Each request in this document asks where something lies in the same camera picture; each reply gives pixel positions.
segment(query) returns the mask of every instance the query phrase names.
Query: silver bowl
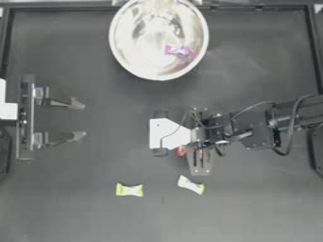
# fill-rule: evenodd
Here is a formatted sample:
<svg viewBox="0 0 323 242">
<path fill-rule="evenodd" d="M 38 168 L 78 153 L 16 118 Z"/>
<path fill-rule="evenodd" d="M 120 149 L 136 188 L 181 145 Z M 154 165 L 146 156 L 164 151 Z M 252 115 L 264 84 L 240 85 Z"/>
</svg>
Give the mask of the silver bowl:
<svg viewBox="0 0 323 242">
<path fill-rule="evenodd" d="M 130 0 L 113 17 L 108 38 L 117 62 L 134 76 L 169 80 L 200 62 L 209 34 L 186 0 Z"/>
</svg>

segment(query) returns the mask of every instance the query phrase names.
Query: white candy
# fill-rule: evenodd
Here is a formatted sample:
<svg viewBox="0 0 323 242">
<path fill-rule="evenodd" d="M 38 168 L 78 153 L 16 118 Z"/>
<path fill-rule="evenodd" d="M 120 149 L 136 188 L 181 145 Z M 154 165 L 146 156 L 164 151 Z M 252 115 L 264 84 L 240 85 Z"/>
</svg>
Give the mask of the white candy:
<svg viewBox="0 0 323 242">
<path fill-rule="evenodd" d="M 198 195 L 202 194 L 204 189 L 205 189 L 205 185 L 204 184 L 196 184 L 196 183 L 190 182 L 188 180 L 188 178 L 185 178 L 184 176 L 178 177 L 177 186 L 192 190 Z"/>
</svg>

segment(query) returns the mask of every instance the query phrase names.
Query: black tray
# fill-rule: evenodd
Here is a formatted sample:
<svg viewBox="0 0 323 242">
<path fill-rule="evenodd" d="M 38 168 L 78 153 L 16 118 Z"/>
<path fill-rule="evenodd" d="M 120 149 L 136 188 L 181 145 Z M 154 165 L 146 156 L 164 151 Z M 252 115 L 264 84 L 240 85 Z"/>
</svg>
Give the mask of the black tray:
<svg viewBox="0 0 323 242">
<path fill-rule="evenodd" d="M 80 144 L 13 163 L 0 187 L 0 239 L 21 241 L 304 241 L 320 238 L 323 182 L 309 169 L 304 134 L 287 158 L 234 144 L 216 158 L 198 197 L 176 187 L 188 166 L 148 149 L 149 112 L 184 107 L 238 110 L 262 100 L 321 93 L 309 6 L 202 7 L 210 43 L 182 78 L 136 78 L 114 61 L 106 31 L 116 8 L 102 4 L 5 9 L 1 77 L 16 100 L 22 74 L 36 74 L 86 104 L 82 112 L 37 109 L 37 130 L 85 130 Z M 116 182 L 142 183 L 145 197 L 114 196 Z"/>
</svg>

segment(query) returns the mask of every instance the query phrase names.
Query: black table surface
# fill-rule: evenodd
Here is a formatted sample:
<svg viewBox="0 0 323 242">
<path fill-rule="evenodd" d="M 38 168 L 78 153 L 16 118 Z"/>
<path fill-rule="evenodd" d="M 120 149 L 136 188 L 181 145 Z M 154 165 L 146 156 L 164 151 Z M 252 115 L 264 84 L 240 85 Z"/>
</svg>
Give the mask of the black table surface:
<svg viewBox="0 0 323 242">
<path fill-rule="evenodd" d="M 13 162 L 0 185 L 0 240 L 319 241 L 323 181 L 309 168 L 305 134 L 283 158 L 234 144 L 212 175 L 190 177 L 185 162 L 148 149 L 152 110 L 178 121 L 186 106 L 229 112 L 316 93 L 303 11 L 204 11 L 210 42 L 197 68 L 168 82 L 145 81 L 114 61 L 112 11 L 16 12 L 8 101 L 22 74 L 86 104 L 84 111 L 36 110 L 36 130 L 84 130 L 78 144 Z M 205 184 L 202 196 L 176 186 Z M 145 196 L 116 197 L 114 186 L 144 184 Z"/>
</svg>

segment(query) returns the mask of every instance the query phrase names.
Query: candy wrapper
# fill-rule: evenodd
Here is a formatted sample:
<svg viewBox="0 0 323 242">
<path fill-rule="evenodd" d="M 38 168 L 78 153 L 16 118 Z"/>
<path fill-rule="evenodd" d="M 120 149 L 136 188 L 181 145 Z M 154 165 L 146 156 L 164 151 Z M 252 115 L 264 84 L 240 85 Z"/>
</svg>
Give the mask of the candy wrapper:
<svg viewBox="0 0 323 242">
<path fill-rule="evenodd" d="M 190 182 L 189 179 L 185 178 L 184 176 L 178 177 L 177 186 L 192 190 L 198 195 L 202 194 L 204 189 L 205 189 L 205 185 L 204 184 L 196 184 L 196 183 Z"/>
<path fill-rule="evenodd" d="M 144 185 L 124 186 L 120 183 L 116 184 L 116 196 L 144 196 Z"/>
</svg>

